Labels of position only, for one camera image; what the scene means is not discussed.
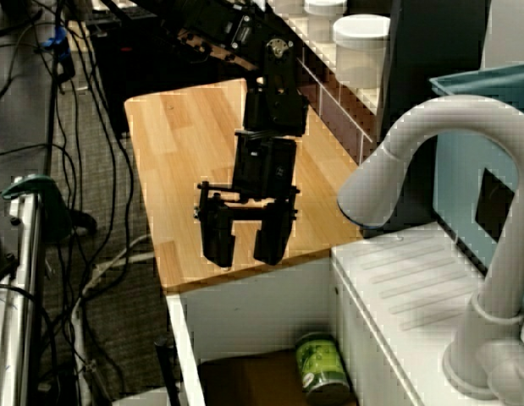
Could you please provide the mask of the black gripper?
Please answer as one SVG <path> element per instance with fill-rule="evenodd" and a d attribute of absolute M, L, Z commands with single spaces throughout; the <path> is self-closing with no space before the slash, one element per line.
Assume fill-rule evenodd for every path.
<path fill-rule="evenodd" d="M 237 130 L 235 136 L 232 183 L 197 185 L 201 194 L 195 218 L 201 221 L 203 254 L 217 266 L 231 267 L 233 221 L 262 221 L 254 258 L 275 266 L 284 257 L 295 220 L 296 143 L 274 130 Z"/>

